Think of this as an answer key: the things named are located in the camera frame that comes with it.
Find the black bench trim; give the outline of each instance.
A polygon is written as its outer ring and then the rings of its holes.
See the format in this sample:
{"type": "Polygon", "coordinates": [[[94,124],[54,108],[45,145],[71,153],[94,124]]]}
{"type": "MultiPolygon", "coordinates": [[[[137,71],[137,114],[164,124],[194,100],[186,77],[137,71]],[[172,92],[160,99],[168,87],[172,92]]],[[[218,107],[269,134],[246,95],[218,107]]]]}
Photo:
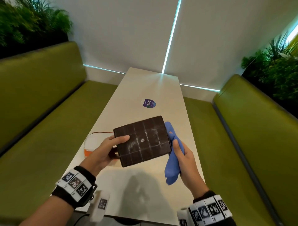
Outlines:
{"type": "Polygon", "coordinates": [[[60,104],[62,104],[68,97],[70,97],[75,91],[77,91],[85,81],[78,84],[73,88],[68,94],[66,94],[62,99],[55,103],[52,107],[46,110],[41,116],[35,119],[30,125],[28,125],[22,132],[16,135],[11,141],[6,143],[0,148],[0,157],[4,155],[9,149],[11,149],[20,139],[26,136],[35,126],[37,126],[42,120],[44,120],[52,111],[54,111],[60,104]]]}
{"type": "Polygon", "coordinates": [[[236,149],[236,151],[237,151],[237,153],[238,153],[238,155],[239,155],[239,157],[240,157],[240,159],[241,159],[241,161],[242,161],[242,163],[243,163],[245,169],[247,170],[247,172],[248,172],[248,174],[249,174],[249,176],[250,176],[252,182],[254,183],[254,186],[256,187],[256,189],[257,189],[257,191],[258,191],[258,193],[259,193],[261,199],[263,200],[263,202],[264,202],[264,204],[265,204],[265,206],[266,206],[266,208],[267,208],[269,214],[271,215],[273,221],[275,222],[275,224],[276,224],[277,226],[284,226],[284,224],[283,224],[282,221],[280,220],[280,217],[278,216],[278,214],[277,214],[275,208],[273,207],[273,205],[272,205],[270,199],[268,198],[268,196],[267,196],[265,190],[263,189],[263,187],[262,187],[262,185],[261,185],[259,179],[257,178],[257,176],[256,176],[256,174],[254,173],[254,171],[252,170],[252,168],[251,168],[249,162],[247,161],[247,159],[246,159],[244,153],[242,152],[242,150],[241,150],[241,148],[240,148],[240,146],[239,146],[237,140],[235,139],[235,137],[234,137],[232,131],[230,130],[228,124],[226,123],[224,117],[222,116],[222,114],[220,113],[218,107],[216,106],[216,104],[215,104],[214,102],[212,103],[212,105],[213,105],[213,108],[214,108],[214,110],[215,110],[217,116],[219,117],[219,119],[220,119],[220,121],[221,121],[223,127],[225,128],[225,130],[226,130],[228,136],[230,137],[230,140],[232,141],[232,143],[233,143],[233,145],[234,145],[234,147],[235,147],[235,149],[236,149]]]}

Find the black sleeve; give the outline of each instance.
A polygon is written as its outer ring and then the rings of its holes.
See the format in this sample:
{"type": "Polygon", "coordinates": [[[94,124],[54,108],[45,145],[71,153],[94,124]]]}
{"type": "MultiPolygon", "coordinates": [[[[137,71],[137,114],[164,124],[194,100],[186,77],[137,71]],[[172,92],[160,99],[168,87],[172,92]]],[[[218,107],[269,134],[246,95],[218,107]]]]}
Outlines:
{"type": "MultiPolygon", "coordinates": [[[[212,196],[216,195],[213,191],[208,191],[206,192],[202,197],[196,198],[193,200],[193,203],[196,203],[198,201],[201,201],[203,199],[207,199],[210,198],[212,196]]],[[[222,221],[216,222],[214,224],[211,224],[212,226],[236,226],[235,221],[233,220],[233,218],[228,217],[222,221]]]]}

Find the hand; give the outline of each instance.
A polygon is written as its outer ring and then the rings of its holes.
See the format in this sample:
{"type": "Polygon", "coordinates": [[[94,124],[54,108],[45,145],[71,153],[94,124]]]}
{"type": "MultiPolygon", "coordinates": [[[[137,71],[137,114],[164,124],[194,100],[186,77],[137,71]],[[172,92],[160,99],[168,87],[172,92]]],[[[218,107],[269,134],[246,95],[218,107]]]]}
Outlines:
{"type": "Polygon", "coordinates": [[[209,191],[209,188],[199,174],[193,152],[186,146],[186,144],[183,142],[182,144],[184,147],[184,154],[179,147],[178,141],[173,141],[173,149],[175,155],[178,158],[179,167],[181,170],[180,177],[185,186],[191,191],[193,197],[196,199],[209,191]]]}
{"type": "Polygon", "coordinates": [[[129,135],[123,137],[110,136],[100,144],[82,163],[80,166],[84,167],[95,177],[99,172],[105,168],[113,159],[118,159],[114,152],[111,152],[113,146],[125,143],[129,140],[129,135]]]}

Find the green bench backrest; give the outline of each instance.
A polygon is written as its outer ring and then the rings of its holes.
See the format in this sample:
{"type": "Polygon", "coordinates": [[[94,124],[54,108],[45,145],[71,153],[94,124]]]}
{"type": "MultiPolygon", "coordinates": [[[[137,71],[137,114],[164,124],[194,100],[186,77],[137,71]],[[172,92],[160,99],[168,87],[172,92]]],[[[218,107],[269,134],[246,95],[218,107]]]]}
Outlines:
{"type": "Polygon", "coordinates": [[[298,120],[239,75],[213,101],[282,222],[297,225],[298,120]]]}
{"type": "Polygon", "coordinates": [[[0,60],[0,150],[85,78],[75,42],[0,60]]]}

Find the black cable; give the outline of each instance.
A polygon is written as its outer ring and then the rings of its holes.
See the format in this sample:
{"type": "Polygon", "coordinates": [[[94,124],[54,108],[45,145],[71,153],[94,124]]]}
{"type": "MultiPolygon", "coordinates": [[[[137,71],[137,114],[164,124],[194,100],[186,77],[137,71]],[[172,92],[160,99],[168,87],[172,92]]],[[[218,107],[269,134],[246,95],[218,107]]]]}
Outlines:
{"type": "Polygon", "coordinates": [[[79,222],[79,220],[81,220],[83,217],[85,217],[85,216],[90,216],[90,214],[84,214],[83,216],[80,216],[79,218],[78,218],[78,220],[75,222],[75,224],[74,224],[74,226],[79,222]]]}

